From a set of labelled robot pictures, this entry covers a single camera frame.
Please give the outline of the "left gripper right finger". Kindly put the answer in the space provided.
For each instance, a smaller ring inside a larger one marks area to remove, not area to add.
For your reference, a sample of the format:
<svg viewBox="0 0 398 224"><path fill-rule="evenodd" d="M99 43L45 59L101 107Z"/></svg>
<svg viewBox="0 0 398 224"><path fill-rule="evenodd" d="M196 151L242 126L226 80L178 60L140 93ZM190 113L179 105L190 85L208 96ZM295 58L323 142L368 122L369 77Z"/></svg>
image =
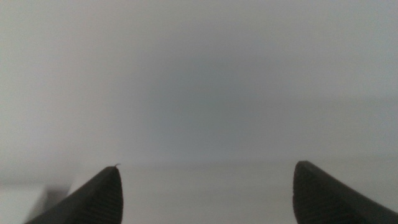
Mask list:
<svg viewBox="0 0 398 224"><path fill-rule="evenodd" d="M309 161L295 165L292 202L299 224L397 224L397 212L365 197Z"/></svg>

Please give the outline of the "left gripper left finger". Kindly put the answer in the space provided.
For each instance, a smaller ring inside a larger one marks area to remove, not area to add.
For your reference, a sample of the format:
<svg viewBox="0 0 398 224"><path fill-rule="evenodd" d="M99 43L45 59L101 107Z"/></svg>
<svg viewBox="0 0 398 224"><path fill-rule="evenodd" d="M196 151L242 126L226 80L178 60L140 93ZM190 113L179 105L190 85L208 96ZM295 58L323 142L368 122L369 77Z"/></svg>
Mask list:
<svg viewBox="0 0 398 224"><path fill-rule="evenodd" d="M104 168L74 193L28 224L121 224L123 188L116 166Z"/></svg>

